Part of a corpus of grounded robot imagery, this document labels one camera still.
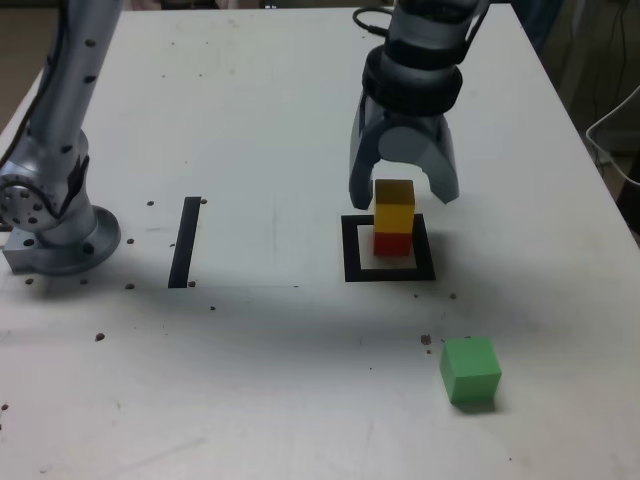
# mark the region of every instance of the cube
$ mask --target cube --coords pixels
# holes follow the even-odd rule
[[[486,337],[447,340],[440,373],[451,403],[492,401],[502,376],[491,341]]]
[[[411,180],[376,180],[374,232],[411,233],[415,208]]]
[[[376,257],[407,257],[411,253],[412,245],[411,233],[373,234],[373,254]]]

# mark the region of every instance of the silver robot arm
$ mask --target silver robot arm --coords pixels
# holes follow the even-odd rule
[[[369,207],[371,175],[381,159],[419,166],[444,203],[458,197],[443,114],[458,97],[462,75],[456,65],[464,60],[487,10],[487,0],[398,1],[384,45],[369,53],[362,75],[351,136],[354,207]]]
[[[14,229],[4,255],[15,273],[66,275],[116,249],[120,228],[92,206],[82,122],[122,0],[61,0],[40,86],[0,160],[0,213]]]

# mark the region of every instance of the black square marker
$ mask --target black square marker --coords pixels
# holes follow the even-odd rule
[[[370,268],[362,269],[360,265],[360,245],[358,242],[358,226],[373,225],[373,215],[343,215],[342,220],[342,255],[344,257],[345,282],[403,282],[435,280],[431,250],[424,217],[417,213],[413,217],[413,254],[416,268]]]

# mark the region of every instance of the stacked cubes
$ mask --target stacked cubes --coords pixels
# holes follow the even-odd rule
[[[373,254],[408,256],[416,202],[411,180],[376,180]]]

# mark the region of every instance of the yellow cube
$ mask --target yellow cube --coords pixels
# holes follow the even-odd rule
[[[411,180],[376,180],[376,233],[411,233],[416,200]]]

